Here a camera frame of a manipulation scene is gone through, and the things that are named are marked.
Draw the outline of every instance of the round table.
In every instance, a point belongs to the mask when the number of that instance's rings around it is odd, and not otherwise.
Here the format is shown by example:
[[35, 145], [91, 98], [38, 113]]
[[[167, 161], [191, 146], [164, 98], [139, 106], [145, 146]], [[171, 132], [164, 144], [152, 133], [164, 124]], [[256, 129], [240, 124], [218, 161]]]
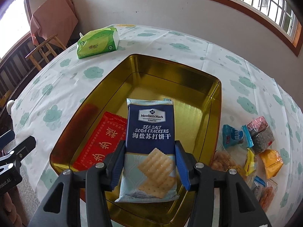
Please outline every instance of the round table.
[[[303, 114], [289, 94], [260, 69], [211, 42], [160, 28], [114, 26], [120, 38], [117, 51], [79, 60], [74, 44], [37, 74], [12, 107], [16, 143], [29, 135], [37, 141], [22, 166], [38, 199], [43, 199], [57, 178], [49, 155], [83, 100], [127, 56], [145, 54], [220, 79], [222, 112], [217, 147], [222, 145], [223, 124], [240, 129], [259, 116], [266, 118], [275, 137], [271, 148], [279, 151], [284, 162], [273, 178], [278, 191], [267, 216], [274, 227], [284, 226], [303, 197]], [[85, 203], [81, 206], [85, 216]]]

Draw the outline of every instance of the floor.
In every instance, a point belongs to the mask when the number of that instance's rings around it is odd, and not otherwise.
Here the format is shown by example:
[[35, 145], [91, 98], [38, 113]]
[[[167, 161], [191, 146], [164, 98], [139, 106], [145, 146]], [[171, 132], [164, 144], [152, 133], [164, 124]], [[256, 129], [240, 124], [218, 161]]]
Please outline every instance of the floor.
[[[15, 141], [12, 141], [4, 147], [4, 151], [9, 152], [15, 146]], [[22, 223], [27, 226], [40, 202], [32, 190], [22, 167], [20, 168], [20, 175], [23, 178], [22, 182], [19, 183], [16, 188], [11, 189], [9, 191], [9, 194], [11, 196], [13, 204], [16, 206], [17, 213], [21, 217]]]

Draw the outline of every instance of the green tissue pack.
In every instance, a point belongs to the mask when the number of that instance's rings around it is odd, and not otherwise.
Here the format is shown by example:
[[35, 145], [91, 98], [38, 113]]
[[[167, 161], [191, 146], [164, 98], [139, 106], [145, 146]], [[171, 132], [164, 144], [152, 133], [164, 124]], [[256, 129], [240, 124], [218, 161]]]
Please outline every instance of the green tissue pack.
[[77, 42], [77, 55], [79, 59], [96, 54], [117, 50], [119, 36], [115, 27], [106, 27], [93, 30], [85, 34]]

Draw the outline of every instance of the gold metal tray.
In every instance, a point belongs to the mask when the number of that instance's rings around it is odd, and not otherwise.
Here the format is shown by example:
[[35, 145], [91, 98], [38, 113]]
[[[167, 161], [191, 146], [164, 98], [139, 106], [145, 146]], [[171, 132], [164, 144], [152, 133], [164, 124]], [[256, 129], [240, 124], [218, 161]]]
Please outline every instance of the gold metal tray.
[[[60, 174], [72, 167], [105, 111], [127, 118], [126, 98], [174, 101], [175, 140], [196, 160], [211, 163], [219, 132], [221, 82], [214, 76], [169, 60], [130, 55], [91, 92], [72, 117], [50, 155]], [[115, 203], [120, 185], [106, 193], [111, 219], [129, 227], [183, 227], [194, 200], [178, 180], [178, 200]]]

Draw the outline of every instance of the silver bolt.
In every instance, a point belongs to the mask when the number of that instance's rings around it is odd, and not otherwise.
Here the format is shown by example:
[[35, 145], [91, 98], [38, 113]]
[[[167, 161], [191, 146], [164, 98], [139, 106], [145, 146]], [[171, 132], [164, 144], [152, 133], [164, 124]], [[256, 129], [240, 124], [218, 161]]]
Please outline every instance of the silver bolt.
[[203, 168], [204, 164], [202, 162], [196, 163], [196, 168]]
[[70, 169], [65, 169], [64, 171], [63, 171], [63, 175], [69, 175], [69, 174], [71, 174], [71, 170]]
[[104, 163], [103, 162], [99, 162], [96, 164], [96, 168], [103, 168], [104, 167]]
[[229, 169], [228, 172], [229, 172], [230, 174], [232, 174], [232, 175], [237, 174], [237, 170], [234, 169], [234, 168]]

